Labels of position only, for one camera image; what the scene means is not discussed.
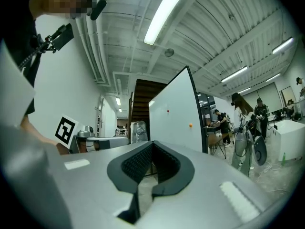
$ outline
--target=woman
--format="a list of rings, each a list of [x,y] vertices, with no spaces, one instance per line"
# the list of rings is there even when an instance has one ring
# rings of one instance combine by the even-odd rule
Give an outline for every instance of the woman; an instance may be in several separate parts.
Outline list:
[[[283,108],[283,114],[285,114],[285,112],[286,112],[288,118],[291,118],[291,116],[295,112],[295,105],[292,100],[288,101],[287,108],[285,108],[285,107]]]
[[[253,138],[249,130],[246,129],[246,124],[253,114],[253,108],[245,101],[245,99],[238,93],[232,95],[232,102],[235,105],[234,111],[234,127],[239,128],[240,131],[236,135],[235,149],[232,158],[232,166],[238,169],[240,158],[245,156],[240,171],[249,176],[249,170],[252,161],[252,145]]]

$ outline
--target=black shirt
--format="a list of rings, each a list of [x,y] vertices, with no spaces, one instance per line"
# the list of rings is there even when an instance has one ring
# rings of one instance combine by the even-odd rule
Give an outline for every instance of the black shirt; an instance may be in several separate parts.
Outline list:
[[[218,116],[218,121],[222,121],[225,118],[225,114],[224,113],[220,113],[220,115]],[[224,121],[220,124],[220,129],[221,130],[226,130],[228,128],[228,124],[227,121]]]
[[[254,114],[257,116],[262,115],[265,118],[264,121],[268,120],[267,106],[265,104],[262,107],[257,105],[254,109]]]
[[[37,36],[35,28],[35,20],[29,9],[30,0],[14,0],[14,8],[9,12],[5,23],[3,23],[4,30],[2,36],[5,44],[14,59],[15,63],[19,65],[27,56],[29,56],[34,48],[32,40]],[[40,56],[38,54],[35,60],[30,60],[25,67],[24,76],[29,83],[34,87],[36,73],[40,63]],[[35,111],[34,100],[31,102],[26,115]]]

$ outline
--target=green bottle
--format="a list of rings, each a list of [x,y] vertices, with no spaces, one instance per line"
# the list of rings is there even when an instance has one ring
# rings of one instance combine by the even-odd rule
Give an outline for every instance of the green bottle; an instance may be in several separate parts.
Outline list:
[[[285,164],[285,158],[286,158],[286,153],[284,153],[284,155],[283,155],[282,166],[284,166],[284,164]]]

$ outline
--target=ceiling pipe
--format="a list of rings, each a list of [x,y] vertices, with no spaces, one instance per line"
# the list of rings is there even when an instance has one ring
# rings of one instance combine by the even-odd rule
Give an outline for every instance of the ceiling pipe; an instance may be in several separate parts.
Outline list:
[[[85,52],[86,52],[86,55],[87,55],[87,58],[89,60],[89,64],[91,66],[91,69],[93,71],[93,74],[94,74],[94,78],[95,80],[97,81],[98,78],[97,78],[97,75],[96,75],[96,72],[95,72],[95,69],[94,69],[94,66],[93,66],[93,62],[91,60],[91,57],[90,57],[90,54],[89,54],[89,51],[88,51],[88,48],[87,48],[87,45],[86,45],[86,42],[85,42],[85,39],[84,39],[84,34],[82,33],[82,29],[81,29],[81,22],[80,22],[80,19],[76,19],[76,26],[77,26],[77,30],[80,34],[80,37],[81,37],[81,42],[82,42],[82,45],[85,49]]]
[[[122,83],[121,83],[120,79],[118,79],[118,85],[119,85],[120,96],[122,96],[123,95],[123,90],[122,90]]]
[[[93,54],[93,51],[92,51],[92,47],[90,46],[91,45],[91,42],[90,42],[90,38],[89,38],[89,33],[88,33],[88,27],[87,27],[87,22],[85,19],[82,19],[82,24],[83,24],[83,27],[84,27],[84,38],[86,40],[86,45],[87,45],[87,49],[88,49],[88,52],[89,52],[89,55],[90,55],[90,58],[92,60],[92,63],[93,63],[93,66],[94,66],[94,71],[95,73],[97,74],[97,71],[99,70],[98,69],[98,66],[97,66],[97,62],[94,58],[94,54]]]
[[[131,75],[135,75],[135,74],[133,74],[133,73],[128,73],[128,72],[119,72],[119,71],[113,71],[113,72],[112,72],[113,81],[114,81],[114,86],[115,86],[115,91],[116,91],[117,95],[119,95],[118,86],[117,86],[116,80],[115,80],[115,76],[116,76],[116,75],[127,75],[127,76],[131,76]]]
[[[110,87],[112,87],[109,70],[108,70],[107,59],[106,59],[105,50],[104,50],[103,32],[102,32],[102,14],[96,20],[96,28],[97,28],[97,36],[98,36],[100,54],[101,54],[101,58],[102,58],[102,64],[104,66],[108,84],[110,85]]]
[[[135,17],[136,17],[136,13],[134,13],[133,20],[132,20],[132,31],[133,31],[133,27],[134,27],[134,23],[135,23]],[[131,48],[132,48],[132,43],[130,43],[129,52],[131,52]],[[127,59],[128,59],[128,53],[127,53],[127,56],[126,56],[126,59],[125,59],[125,63],[124,63],[124,65],[123,65],[122,72],[124,72],[124,69],[125,69],[125,65],[126,65]]]
[[[104,82],[106,82],[104,72],[102,70],[102,64],[99,58],[98,50],[96,48],[95,39],[94,39],[94,30],[93,30],[93,21],[89,18],[89,16],[84,17],[84,22],[87,24],[90,44],[92,47],[93,55],[99,70],[99,73],[101,75],[101,78]]]
[[[106,84],[105,82],[100,81],[100,80],[98,80],[98,81],[94,80],[94,82],[99,86],[110,87],[109,84]]]
[[[148,0],[148,2],[147,2],[147,4],[146,4],[146,7],[145,7],[145,9],[144,9],[144,11],[143,11],[143,15],[142,15],[142,18],[141,18],[141,22],[140,22],[140,25],[139,25],[139,28],[138,28],[137,36],[136,36],[136,38],[135,38],[135,40],[134,40],[133,50],[132,50],[132,58],[131,58],[131,61],[130,61],[129,72],[132,71],[132,62],[133,62],[133,58],[134,58],[135,48],[136,48],[137,43],[138,43],[138,37],[139,37],[140,31],[141,31],[141,27],[142,27],[143,20],[144,20],[144,18],[145,18],[145,14],[146,14],[146,12],[147,12],[147,10],[148,10],[148,7],[149,7],[151,1],[152,1],[152,0]]]

